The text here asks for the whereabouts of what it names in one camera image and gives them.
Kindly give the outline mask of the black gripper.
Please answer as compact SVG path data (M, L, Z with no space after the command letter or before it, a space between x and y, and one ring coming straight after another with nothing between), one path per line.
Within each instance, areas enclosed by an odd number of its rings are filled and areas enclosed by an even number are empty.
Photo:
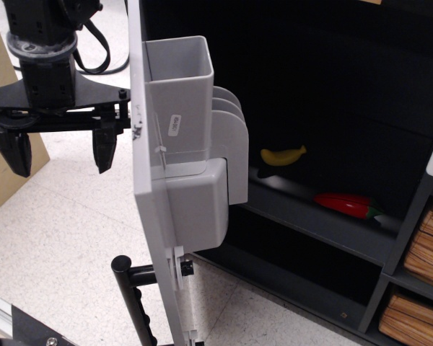
M98 172L109 170L116 135L131 127L129 89L97 83L78 71L67 80L20 79L0 86L0 153L10 169L29 177L32 148L28 133L92 130Z

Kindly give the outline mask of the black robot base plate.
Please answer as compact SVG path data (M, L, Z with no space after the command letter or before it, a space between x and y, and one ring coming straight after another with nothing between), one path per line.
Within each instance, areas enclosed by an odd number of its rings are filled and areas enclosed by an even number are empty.
M16 306L0 306L0 345L75 345Z

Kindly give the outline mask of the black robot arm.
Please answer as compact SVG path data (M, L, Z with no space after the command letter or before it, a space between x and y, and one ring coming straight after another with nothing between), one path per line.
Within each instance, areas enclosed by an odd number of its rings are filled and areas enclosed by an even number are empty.
M97 83L110 57L86 68L77 31L87 28L105 50L109 45L91 17L99 1L5 1L6 43L18 58L22 79L0 87L0 153L11 170L29 177L31 133L89 130L99 172L111 168L117 136L131 125L129 89Z

